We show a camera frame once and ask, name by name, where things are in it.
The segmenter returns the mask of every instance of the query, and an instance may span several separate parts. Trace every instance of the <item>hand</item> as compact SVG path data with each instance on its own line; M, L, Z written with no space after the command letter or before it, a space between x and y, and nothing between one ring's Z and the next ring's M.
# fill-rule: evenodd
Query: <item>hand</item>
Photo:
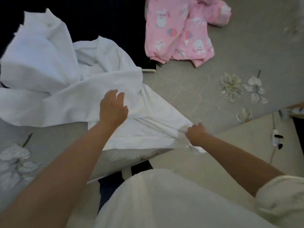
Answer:
M191 145L200 146L200 140L205 134L208 134L208 132L203 126L203 124L200 122L198 125L193 125L192 127L188 128L188 131L186 132L186 137L191 142Z
M121 92L116 98L118 90L108 91L100 102L99 122L117 129L128 117L128 107L123 106L125 93Z

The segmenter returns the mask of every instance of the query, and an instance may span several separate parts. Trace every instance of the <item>person's right arm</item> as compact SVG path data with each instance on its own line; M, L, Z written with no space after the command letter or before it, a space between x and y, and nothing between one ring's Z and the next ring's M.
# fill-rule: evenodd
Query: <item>person's right arm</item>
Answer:
M254 197L267 182L284 175L267 162L212 136L201 123L188 128L186 136L193 146L200 146L206 150L239 185Z

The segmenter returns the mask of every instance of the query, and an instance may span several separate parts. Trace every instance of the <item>pink garment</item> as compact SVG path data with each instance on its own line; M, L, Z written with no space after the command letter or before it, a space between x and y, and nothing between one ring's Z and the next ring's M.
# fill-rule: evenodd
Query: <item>pink garment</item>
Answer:
M196 67L214 56L207 23L224 26L231 15L222 0L146 0L146 6L146 55L161 63L192 60Z

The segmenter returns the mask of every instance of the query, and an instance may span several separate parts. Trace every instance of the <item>tiled floor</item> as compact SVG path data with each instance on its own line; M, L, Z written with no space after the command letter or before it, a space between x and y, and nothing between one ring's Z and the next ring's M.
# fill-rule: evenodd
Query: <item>tiled floor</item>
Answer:
M281 121L277 112L274 114L274 119L276 129L284 136L284 140L283 148L276 151L272 164L286 174L304 177L304 156L292 119ZM222 132L217 137L270 162L273 151L272 128L272 115L267 115ZM208 153L172 150L152 158L150 163L155 169L170 169L253 211L253 197L239 186ZM68 227L85 227L85 224L89 227L97 214L99 197L98 183L88 185L71 215Z

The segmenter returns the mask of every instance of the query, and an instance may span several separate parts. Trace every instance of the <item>white shirt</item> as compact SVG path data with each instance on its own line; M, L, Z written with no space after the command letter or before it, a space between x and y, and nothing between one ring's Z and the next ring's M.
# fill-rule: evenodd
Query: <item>white shirt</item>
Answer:
M258 191L257 211L277 226L302 227L303 193L303 178L277 177ZM96 218L94 228L101 227L275 226L171 171L148 170L117 188Z

